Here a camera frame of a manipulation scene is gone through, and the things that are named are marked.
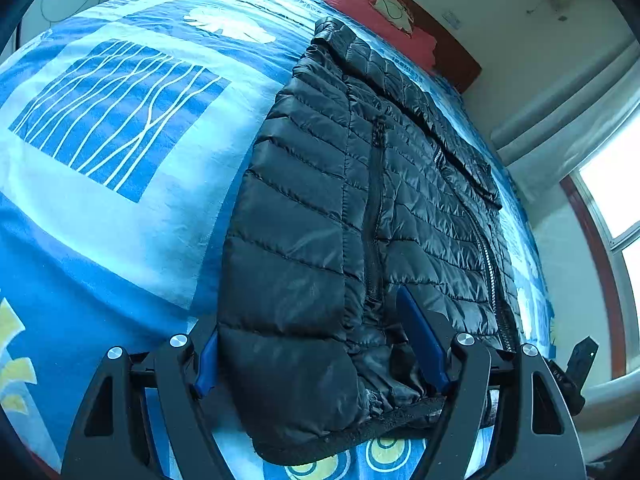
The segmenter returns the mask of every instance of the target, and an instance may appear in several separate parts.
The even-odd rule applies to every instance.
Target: metal bolt
[[[181,346],[185,346],[187,344],[187,341],[188,341],[187,336],[185,336],[184,334],[178,334],[178,335],[174,335],[169,341],[169,343],[171,343],[171,346],[180,348]]]
[[[122,355],[122,348],[120,348],[119,346],[114,346],[113,348],[110,348],[109,351],[107,352],[107,357],[109,359],[117,359],[121,355]]]
[[[473,343],[476,342],[476,340],[471,334],[465,334],[465,333],[458,334],[458,336],[456,337],[456,341],[463,346],[471,346]]]
[[[522,345],[522,351],[529,357],[535,357],[536,355],[538,355],[538,349],[535,346],[530,345],[529,343],[525,343],[524,345]]]

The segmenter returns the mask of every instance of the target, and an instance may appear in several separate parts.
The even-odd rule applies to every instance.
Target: bedsheet
[[[0,402],[52,468],[108,348],[153,349],[215,308],[252,141],[324,16],[429,92],[491,164],[524,329],[554,356],[526,215],[444,79],[322,0],[112,0],[0,66]],[[152,392],[148,402],[162,468],[180,478]],[[205,409],[238,479],[409,478],[427,445],[376,439],[314,464],[275,466],[253,452],[224,380]],[[479,433],[470,473],[491,432]]]

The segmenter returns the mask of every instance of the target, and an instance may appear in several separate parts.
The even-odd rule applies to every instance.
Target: quilted jacket
[[[318,21],[255,140],[223,250],[220,354],[261,457],[309,463],[437,420],[399,285],[457,331],[515,348],[499,209],[489,165],[431,97]]]

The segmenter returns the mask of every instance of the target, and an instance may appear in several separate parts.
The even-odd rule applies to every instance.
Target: power outlet
[[[453,13],[453,10],[446,10],[442,13],[442,17],[454,30],[458,30],[462,27],[462,22],[460,22],[460,19]]]

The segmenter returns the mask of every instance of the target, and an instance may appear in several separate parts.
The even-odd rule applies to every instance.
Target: zipper pocket
[[[438,146],[436,149],[436,153],[433,156],[433,163],[436,166],[437,170],[440,170],[444,164],[445,156],[442,148]],[[495,316],[495,322],[498,325],[498,338],[502,343],[502,348],[509,352],[515,352],[516,343],[511,338],[510,331],[508,330],[507,320],[505,318],[504,306],[498,306],[497,303],[497,279],[496,279],[496,271],[494,265],[492,263],[491,258],[491,250],[489,248],[489,243],[484,239],[484,235],[480,230],[480,226],[478,225],[478,220],[476,217],[472,215],[471,211],[465,206],[465,204],[460,200],[460,197],[456,193],[456,191],[449,185],[449,183],[445,179],[445,183],[447,187],[453,192],[453,194],[458,198],[460,205],[463,207],[466,214],[469,216],[471,220],[471,227],[476,240],[478,241],[478,248],[480,249],[480,254],[482,256],[482,264],[486,269],[486,286],[489,291],[489,302],[491,306],[491,310]]]
[[[376,235],[382,209],[382,159],[385,145],[383,120],[373,123],[371,150],[369,154],[369,193],[362,222],[362,244],[364,247],[366,303],[382,303],[382,264]]]

